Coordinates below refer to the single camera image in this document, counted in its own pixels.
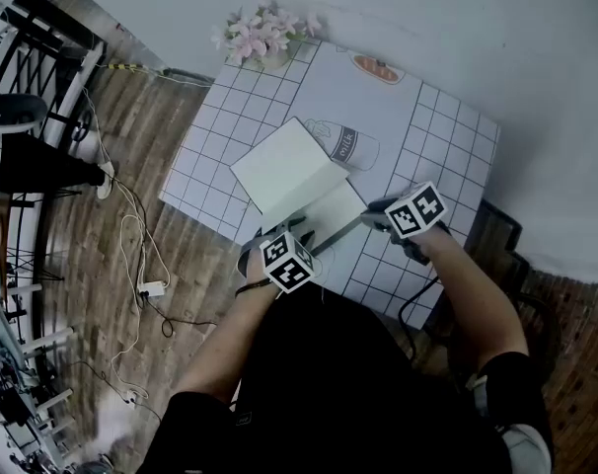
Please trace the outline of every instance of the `white wall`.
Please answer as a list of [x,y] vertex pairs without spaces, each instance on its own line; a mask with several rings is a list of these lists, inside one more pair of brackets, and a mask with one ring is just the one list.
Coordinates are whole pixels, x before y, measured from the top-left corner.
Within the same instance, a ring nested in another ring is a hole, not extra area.
[[[258,0],[95,0],[170,66],[215,75],[210,27]],[[598,280],[598,0],[277,0],[503,125],[488,199],[537,266]]]

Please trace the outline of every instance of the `black shirt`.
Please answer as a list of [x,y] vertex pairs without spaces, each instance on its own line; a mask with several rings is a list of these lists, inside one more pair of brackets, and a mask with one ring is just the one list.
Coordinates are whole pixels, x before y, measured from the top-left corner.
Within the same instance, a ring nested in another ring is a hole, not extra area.
[[482,374],[485,418],[413,371],[370,310],[306,285],[266,313],[236,411],[175,395],[138,472],[511,472],[500,433],[513,424],[551,450],[530,359],[501,355]]

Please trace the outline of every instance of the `fiducial marker cube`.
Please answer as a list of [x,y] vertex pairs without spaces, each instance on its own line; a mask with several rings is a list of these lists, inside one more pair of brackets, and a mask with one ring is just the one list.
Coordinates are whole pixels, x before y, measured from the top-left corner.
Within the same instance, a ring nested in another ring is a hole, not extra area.
[[290,232],[260,244],[263,272],[286,293],[315,276],[314,259]]
[[386,210],[387,218],[401,239],[424,232],[446,213],[435,186],[427,181],[411,187]]

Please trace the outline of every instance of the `hand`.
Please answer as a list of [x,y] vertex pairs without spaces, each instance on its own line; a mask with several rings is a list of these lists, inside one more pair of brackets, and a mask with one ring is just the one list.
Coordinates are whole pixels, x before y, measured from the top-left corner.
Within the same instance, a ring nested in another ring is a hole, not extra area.
[[247,284],[258,282],[265,278],[262,251],[260,248],[254,248],[249,252],[249,260],[247,262]]

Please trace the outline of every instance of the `shoe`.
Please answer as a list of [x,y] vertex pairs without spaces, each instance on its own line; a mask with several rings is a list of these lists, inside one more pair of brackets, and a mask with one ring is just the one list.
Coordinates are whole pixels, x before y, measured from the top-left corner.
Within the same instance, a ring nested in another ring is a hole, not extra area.
[[98,186],[98,198],[104,200],[109,197],[112,191],[112,180],[114,179],[114,167],[112,162],[106,162],[98,165],[105,174],[104,183]]

